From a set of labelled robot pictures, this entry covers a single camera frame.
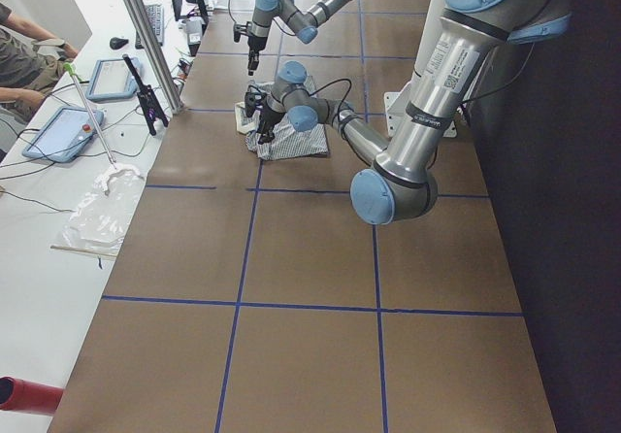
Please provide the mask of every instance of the person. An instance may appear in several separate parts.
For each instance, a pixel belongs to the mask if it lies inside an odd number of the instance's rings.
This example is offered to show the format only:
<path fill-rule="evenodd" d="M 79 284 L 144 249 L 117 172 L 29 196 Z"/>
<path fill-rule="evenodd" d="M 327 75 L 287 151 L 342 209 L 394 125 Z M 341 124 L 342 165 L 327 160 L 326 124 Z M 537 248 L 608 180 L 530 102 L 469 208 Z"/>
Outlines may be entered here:
<path fill-rule="evenodd" d="M 29 121 L 62 76 L 63 63 L 38 54 L 3 27 L 37 41 L 57 37 L 2 3 L 0 25 L 0 102 L 11 102 L 5 107 Z M 79 52 L 68 43 L 62 48 L 68 58 Z"/>

